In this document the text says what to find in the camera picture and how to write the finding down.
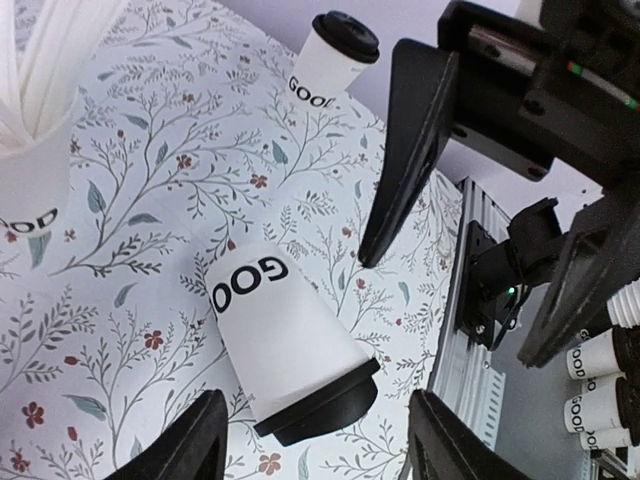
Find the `black plastic cup lid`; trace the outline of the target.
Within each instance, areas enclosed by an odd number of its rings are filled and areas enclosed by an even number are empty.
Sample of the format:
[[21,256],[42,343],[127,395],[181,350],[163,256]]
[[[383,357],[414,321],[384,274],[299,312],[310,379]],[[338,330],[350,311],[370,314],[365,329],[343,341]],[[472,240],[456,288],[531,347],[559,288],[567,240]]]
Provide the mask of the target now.
[[312,21],[312,28],[328,45],[354,61],[371,65],[379,59],[377,36],[344,12],[331,10],[318,14]]

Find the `white paper coffee cup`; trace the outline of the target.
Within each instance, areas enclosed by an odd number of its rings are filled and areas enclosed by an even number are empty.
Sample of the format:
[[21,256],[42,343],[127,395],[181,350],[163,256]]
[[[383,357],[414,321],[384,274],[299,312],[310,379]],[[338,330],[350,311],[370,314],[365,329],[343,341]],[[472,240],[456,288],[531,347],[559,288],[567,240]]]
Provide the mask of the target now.
[[288,76],[285,93],[303,111],[326,111],[368,66],[341,53],[312,30]]

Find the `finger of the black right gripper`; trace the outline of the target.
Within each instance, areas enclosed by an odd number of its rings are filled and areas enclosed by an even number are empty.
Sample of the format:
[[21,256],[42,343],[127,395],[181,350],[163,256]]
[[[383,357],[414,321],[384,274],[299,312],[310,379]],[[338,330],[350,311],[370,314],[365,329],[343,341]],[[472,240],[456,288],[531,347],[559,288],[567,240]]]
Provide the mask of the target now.
[[576,213],[518,359],[542,368],[622,287],[639,278],[639,181]]
[[384,159],[358,259],[375,267],[399,234],[449,138],[459,57],[411,39],[392,52]]

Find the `white paper cup corner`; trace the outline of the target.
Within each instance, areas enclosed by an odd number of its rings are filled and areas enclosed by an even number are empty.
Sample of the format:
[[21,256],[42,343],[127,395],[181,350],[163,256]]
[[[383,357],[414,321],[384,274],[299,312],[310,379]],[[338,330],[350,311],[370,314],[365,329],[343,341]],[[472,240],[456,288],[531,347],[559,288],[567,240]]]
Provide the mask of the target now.
[[297,263],[274,244],[226,253],[211,264],[206,286],[258,422],[369,359]]

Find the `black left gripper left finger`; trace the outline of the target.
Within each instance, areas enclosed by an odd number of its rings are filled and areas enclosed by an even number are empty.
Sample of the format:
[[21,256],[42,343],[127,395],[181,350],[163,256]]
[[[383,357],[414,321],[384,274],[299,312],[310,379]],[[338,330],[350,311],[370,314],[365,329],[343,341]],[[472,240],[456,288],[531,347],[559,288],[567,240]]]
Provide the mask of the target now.
[[204,391],[146,450],[111,479],[224,477],[228,411],[220,390]]

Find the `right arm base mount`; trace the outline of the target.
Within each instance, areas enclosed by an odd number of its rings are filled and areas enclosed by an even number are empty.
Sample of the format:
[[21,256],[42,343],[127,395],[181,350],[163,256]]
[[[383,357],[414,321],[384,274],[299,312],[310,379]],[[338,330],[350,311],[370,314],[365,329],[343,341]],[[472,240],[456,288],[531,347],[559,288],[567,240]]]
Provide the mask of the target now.
[[495,351],[515,328],[526,289],[517,283],[507,258],[508,242],[498,243],[473,220],[467,225],[455,326],[474,343]]

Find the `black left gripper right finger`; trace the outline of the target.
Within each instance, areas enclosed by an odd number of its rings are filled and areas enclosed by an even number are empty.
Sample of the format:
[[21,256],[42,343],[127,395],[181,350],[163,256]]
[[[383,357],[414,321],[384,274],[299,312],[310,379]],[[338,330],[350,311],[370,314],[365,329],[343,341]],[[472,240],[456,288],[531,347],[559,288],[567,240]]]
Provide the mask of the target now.
[[434,393],[416,390],[409,402],[412,479],[526,480],[486,446]]

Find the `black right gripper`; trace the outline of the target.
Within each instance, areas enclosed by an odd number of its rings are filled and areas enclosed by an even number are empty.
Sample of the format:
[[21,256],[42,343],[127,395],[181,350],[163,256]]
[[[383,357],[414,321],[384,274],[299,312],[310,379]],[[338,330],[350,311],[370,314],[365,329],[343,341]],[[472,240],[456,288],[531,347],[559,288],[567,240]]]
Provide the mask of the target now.
[[459,56],[456,141],[529,180],[556,159],[591,180],[638,173],[638,2],[545,1],[532,26],[452,1],[438,47]]

